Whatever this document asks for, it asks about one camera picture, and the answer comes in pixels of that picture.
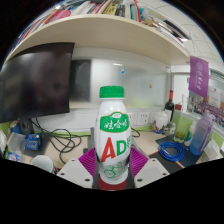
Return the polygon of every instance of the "purple poster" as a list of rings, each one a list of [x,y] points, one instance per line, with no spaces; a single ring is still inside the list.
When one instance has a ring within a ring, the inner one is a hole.
[[[209,81],[209,67],[208,62],[191,56],[191,72],[189,81],[189,90],[202,96],[207,97],[208,81]]]

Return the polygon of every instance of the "green letter d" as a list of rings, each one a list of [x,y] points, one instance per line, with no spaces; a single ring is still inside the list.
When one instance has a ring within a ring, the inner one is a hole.
[[[121,144],[124,145],[124,149],[121,152]],[[126,151],[126,142],[124,140],[117,141],[117,156],[123,154]]]

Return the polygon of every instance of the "monitor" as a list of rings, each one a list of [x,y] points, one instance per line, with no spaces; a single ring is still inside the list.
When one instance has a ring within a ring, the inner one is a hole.
[[[69,79],[74,43],[26,49],[0,72],[0,123],[69,113]]]

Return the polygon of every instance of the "water bottle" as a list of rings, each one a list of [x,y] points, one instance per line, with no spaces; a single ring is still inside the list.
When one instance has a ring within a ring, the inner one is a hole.
[[[95,123],[95,147],[100,161],[100,178],[110,185],[121,184],[128,177],[131,127],[122,86],[100,88],[100,105]]]
[[[198,121],[198,127],[190,144],[192,154],[196,156],[202,154],[203,147],[206,143],[205,140],[208,138],[213,127],[212,119],[214,119],[214,116],[208,110],[205,110],[203,118]]]

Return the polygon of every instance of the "white shelf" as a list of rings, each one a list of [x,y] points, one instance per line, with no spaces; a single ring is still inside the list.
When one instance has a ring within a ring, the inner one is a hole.
[[[167,65],[184,65],[187,52],[155,28],[111,15],[79,15],[45,25],[29,35],[8,56],[45,43],[72,42],[75,48],[123,50],[153,58]]]

